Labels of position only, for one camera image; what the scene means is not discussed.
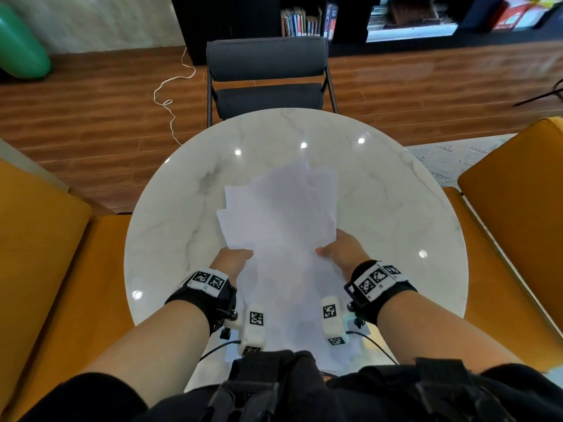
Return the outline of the person's left forearm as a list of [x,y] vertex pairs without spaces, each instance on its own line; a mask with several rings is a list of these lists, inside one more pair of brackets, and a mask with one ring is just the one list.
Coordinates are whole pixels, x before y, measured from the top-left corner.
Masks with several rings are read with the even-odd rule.
[[174,300],[126,333],[83,370],[116,377],[149,407],[182,393],[209,340],[205,314]]

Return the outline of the person's right hand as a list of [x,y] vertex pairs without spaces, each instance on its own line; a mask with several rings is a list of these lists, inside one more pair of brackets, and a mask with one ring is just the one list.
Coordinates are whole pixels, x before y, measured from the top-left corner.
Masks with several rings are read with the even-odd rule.
[[330,244],[337,244],[337,256],[331,260],[341,271],[343,279],[348,282],[352,274],[362,263],[373,259],[365,252],[361,243],[351,234],[337,228],[336,238]]

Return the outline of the black bookshelf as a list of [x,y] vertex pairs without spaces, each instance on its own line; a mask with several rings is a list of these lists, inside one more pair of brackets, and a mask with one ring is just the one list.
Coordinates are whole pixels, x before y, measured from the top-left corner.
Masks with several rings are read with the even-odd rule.
[[563,41],[563,6],[556,6],[530,30],[489,31],[485,23],[502,0],[438,0],[448,5],[459,24],[452,36],[367,42],[372,6],[381,0],[171,0],[187,52],[197,66],[206,64],[207,42],[282,36],[281,11],[303,7],[320,14],[338,6],[329,56],[382,55],[420,50],[482,47],[525,42]]

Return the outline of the green exercise ball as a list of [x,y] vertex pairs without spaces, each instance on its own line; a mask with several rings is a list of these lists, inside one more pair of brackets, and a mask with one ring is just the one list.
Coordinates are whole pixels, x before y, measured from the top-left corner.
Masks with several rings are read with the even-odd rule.
[[0,69],[20,80],[43,79],[52,62],[21,17],[0,1]]

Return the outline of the person's right forearm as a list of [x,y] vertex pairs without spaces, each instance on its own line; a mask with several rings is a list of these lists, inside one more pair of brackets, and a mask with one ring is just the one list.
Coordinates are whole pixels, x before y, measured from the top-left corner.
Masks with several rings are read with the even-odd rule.
[[416,358],[460,360],[479,374],[509,363],[522,363],[495,339],[415,291],[404,291],[384,304],[378,330],[398,363]]

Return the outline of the black left wrist band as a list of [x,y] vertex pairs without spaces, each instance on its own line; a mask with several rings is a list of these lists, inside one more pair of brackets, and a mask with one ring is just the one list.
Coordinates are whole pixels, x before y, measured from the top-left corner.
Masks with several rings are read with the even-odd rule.
[[198,307],[208,321],[211,335],[223,326],[226,319],[237,319],[236,294],[237,289],[230,283],[227,274],[202,268],[185,278],[165,304],[182,300]]

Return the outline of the stack of flat magazines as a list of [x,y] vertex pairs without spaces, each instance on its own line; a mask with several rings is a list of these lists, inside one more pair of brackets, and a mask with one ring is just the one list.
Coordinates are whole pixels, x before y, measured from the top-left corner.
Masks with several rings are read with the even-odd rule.
[[376,0],[367,24],[367,43],[452,36],[459,20],[448,0]]

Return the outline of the white patterned rug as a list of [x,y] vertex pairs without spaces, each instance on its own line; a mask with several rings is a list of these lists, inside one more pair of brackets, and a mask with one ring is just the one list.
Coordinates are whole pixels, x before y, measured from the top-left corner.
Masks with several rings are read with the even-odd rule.
[[432,174],[441,188],[459,190],[458,179],[462,173],[514,136],[492,135],[407,146],[406,149]]

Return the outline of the black metal furniture leg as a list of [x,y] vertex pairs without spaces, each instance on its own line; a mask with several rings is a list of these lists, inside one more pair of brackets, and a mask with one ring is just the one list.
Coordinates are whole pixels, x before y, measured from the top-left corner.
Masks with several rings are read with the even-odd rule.
[[512,107],[526,105],[531,102],[535,102],[551,96],[556,97],[561,103],[563,103],[563,78],[559,79],[555,84],[553,84],[551,91],[532,97],[530,99],[523,100],[521,102],[517,102]]

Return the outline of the person's left hand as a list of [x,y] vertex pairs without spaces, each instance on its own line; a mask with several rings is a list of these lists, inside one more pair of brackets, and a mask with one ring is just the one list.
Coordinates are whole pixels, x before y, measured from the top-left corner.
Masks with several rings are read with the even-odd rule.
[[222,248],[209,268],[219,271],[228,277],[229,283],[237,288],[237,279],[242,270],[245,268],[246,262],[234,262],[229,258],[229,248]]

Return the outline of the row of upright books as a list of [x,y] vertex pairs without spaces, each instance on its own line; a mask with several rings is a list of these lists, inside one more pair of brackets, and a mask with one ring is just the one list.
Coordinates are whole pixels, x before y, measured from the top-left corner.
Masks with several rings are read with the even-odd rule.
[[330,2],[281,8],[281,35],[282,37],[321,36],[332,42],[338,13],[338,5]]

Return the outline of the black wrist band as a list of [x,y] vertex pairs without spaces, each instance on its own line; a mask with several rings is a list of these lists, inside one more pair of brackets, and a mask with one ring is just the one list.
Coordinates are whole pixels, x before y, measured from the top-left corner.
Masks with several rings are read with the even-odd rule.
[[418,292],[409,277],[393,264],[375,260],[360,263],[344,290],[351,298],[348,310],[375,326],[381,309],[391,298],[404,291]]
[[236,294],[237,289],[230,283],[227,274],[202,268],[185,278],[165,304],[182,300],[198,307],[208,321],[211,335],[223,326],[226,319],[237,319]]

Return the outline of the grey padded chair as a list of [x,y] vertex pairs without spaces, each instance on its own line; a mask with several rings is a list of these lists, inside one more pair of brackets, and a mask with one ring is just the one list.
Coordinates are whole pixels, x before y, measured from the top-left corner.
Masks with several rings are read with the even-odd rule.
[[[215,40],[207,44],[207,127],[213,107],[221,120],[273,108],[322,110],[328,91],[338,113],[322,36]],[[215,89],[214,83],[296,80],[324,77],[322,83],[271,84]]]

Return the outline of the stack of white paper sheets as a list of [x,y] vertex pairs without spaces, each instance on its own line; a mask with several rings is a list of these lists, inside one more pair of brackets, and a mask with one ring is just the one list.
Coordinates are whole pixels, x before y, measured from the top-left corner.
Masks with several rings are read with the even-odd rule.
[[362,339],[333,346],[324,337],[322,298],[345,304],[348,297],[341,272],[315,253],[335,240],[335,171],[298,159],[245,186],[226,186],[225,198],[217,218],[227,246],[254,252],[236,281],[236,310],[263,307],[266,350],[307,350],[322,371],[351,371]]

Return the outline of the red and white books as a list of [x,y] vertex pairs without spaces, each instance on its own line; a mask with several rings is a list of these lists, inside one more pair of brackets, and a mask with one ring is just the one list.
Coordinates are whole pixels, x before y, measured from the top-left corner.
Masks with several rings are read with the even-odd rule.
[[533,28],[545,13],[563,0],[503,0],[492,16],[491,31],[512,31]]

